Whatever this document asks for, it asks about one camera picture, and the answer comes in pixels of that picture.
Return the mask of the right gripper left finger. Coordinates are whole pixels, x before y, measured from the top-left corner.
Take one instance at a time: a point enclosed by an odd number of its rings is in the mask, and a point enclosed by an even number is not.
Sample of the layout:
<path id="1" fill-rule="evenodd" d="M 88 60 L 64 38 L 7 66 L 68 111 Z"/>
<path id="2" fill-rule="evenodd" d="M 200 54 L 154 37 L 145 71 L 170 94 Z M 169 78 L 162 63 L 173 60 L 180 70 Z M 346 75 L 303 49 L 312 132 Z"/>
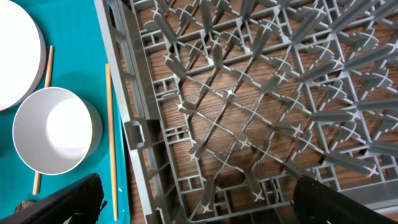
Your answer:
<path id="1" fill-rule="evenodd" d="M 92 173 L 1 219 L 1 223 L 96 223 L 106 205 L 103 200 L 100 176 Z"/>

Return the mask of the grey-green bowl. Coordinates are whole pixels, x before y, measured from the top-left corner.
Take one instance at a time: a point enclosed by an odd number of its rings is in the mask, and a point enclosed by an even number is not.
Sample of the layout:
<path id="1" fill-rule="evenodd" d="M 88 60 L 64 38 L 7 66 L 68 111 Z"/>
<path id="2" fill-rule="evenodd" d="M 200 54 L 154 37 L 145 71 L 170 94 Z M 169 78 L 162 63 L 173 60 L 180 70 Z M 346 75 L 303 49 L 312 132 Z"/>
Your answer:
<path id="1" fill-rule="evenodd" d="M 67 173 L 98 148 L 103 122 L 98 110 L 74 92 L 48 87 L 18 108 L 12 138 L 26 166 L 45 175 Z"/>

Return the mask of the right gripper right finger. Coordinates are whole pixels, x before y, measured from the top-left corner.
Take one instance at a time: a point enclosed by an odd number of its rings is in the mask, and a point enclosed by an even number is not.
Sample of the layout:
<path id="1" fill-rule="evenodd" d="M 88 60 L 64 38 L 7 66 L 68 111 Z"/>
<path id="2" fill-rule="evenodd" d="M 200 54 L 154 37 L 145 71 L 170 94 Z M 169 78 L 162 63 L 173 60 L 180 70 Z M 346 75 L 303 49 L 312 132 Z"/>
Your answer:
<path id="1" fill-rule="evenodd" d="M 307 175 L 298 177 L 292 206 L 300 224 L 397 224 Z"/>

